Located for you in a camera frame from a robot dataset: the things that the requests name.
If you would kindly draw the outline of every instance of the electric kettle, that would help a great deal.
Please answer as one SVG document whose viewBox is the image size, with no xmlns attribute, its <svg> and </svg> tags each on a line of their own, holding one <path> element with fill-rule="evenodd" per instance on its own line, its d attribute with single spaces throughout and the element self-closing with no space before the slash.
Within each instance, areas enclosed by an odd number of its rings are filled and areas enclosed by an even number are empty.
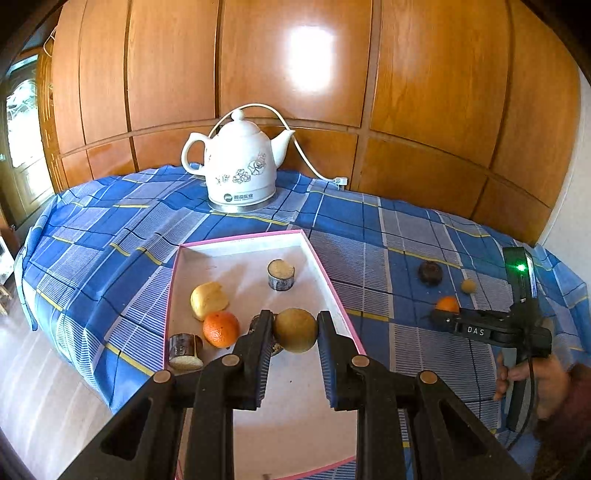
<svg viewBox="0 0 591 480">
<path fill-rule="evenodd" d="M 209 205 L 214 210 L 250 212 L 272 202 L 277 169 L 293 134 L 293 130 L 286 129 L 269 140 L 256 124 L 244 120 L 244 112 L 238 108 L 232 112 L 232 121 L 215 137 L 191 133 L 181 162 L 189 173 L 205 177 Z M 198 141 L 205 144 L 204 165 L 192 168 L 187 153 Z"/>
</svg>

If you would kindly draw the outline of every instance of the white tray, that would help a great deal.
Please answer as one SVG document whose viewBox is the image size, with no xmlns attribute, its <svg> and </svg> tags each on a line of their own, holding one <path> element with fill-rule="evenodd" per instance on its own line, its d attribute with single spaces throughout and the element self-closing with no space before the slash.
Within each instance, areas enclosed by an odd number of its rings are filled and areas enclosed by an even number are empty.
<svg viewBox="0 0 591 480">
<path fill-rule="evenodd" d="M 267 265 L 282 258 L 295 266 L 295 283 L 272 290 Z M 202 336 L 189 298 L 202 283 L 218 281 L 230 298 L 227 310 L 238 317 L 241 334 L 261 310 L 279 313 L 290 307 L 314 317 L 328 310 L 337 333 L 351 337 L 365 353 L 322 264 L 301 230 L 235 236 L 179 248 L 168 298 L 164 364 L 168 338 L 176 333 Z M 230 353 L 204 341 L 205 364 Z M 234 411 L 234 467 L 240 480 L 299 478 L 331 468 L 355 455 L 355 412 L 335 412 L 324 393 L 317 345 L 306 353 L 282 351 L 271 358 L 265 398 L 257 411 Z M 184 461 L 181 442 L 180 460 Z"/>
</svg>

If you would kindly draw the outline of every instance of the orange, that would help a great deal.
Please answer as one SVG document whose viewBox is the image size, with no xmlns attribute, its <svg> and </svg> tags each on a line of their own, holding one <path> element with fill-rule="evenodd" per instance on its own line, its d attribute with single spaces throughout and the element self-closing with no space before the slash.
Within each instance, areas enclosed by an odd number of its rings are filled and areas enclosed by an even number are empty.
<svg viewBox="0 0 591 480">
<path fill-rule="evenodd" d="M 228 348 L 240 336 L 238 319 L 230 312 L 209 313 L 203 321 L 203 336 L 214 347 Z"/>
<path fill-rule="evenodd" d="M 435 308 L 437 310 L 445 310 L 446 312 L 460 313 L 460 306 L 457 303 L 457 298 L 454 296 L 440 298 Z"/>
</svg>

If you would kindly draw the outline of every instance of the blue plaid tablecloth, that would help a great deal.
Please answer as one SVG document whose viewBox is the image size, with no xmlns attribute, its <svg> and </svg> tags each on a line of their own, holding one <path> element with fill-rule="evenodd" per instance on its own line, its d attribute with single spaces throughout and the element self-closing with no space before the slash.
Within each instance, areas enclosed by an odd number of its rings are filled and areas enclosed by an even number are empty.
<svg viewBox="0 0 591 480">
<path fill-rule="evenodd" d="M 506 442 L 504 414 L 492 401 L 496 349 L 438 332 L 427 316 L 445 295 L 466 308 L 508 310 L 502 247 L 522 244 L 454 215 L 340 191 L 294 172 L 278 172 L 277 187 L 272 205 L 247 215 L 212 212 L 203 182 L 170 166 L 94 180 L 55 196 L 17 258 L 18 292 L 31 328 L 41 326 L 117 411 L 162 367 L 178 245 L 301 228 L 368 355 L 403 374 L 437 372 Z M 542 247 L 529 250 L 561 361 L 588 364 L 585 283 Z M 443 268 L 439 286 L 417 278 L 423 260 Z M 465 278 L 478 285 L 471 296 L 460 290 Z M 523 453 L 519 460 L 531 458 Z M 353 478 L 351 471 L 347 464 L 331 474 Z"/>
</svg>

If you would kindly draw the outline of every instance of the hand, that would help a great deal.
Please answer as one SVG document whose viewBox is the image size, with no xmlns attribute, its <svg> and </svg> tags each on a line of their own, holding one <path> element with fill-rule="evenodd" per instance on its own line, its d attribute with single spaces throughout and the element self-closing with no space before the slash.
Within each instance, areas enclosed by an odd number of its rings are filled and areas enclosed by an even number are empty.
<svg viewBox="0 0 591 480">
<path fill-rule="evenodd" d="M 509 386 L 508 380 L 525 380 L 530 376 L 528 362 L 523 362 L 508 369 L 503 365 L 503 354 L 496 358 L 496 392 L 493 400 L 502 399 Z M 548 358 L 532 359 L 534 377 L 538 387 L 538 418 L 546 420 L 560 407 L 569 393 L 570 377 L 562 369 L 558 358 L 552 354 Z"/>
</svg>

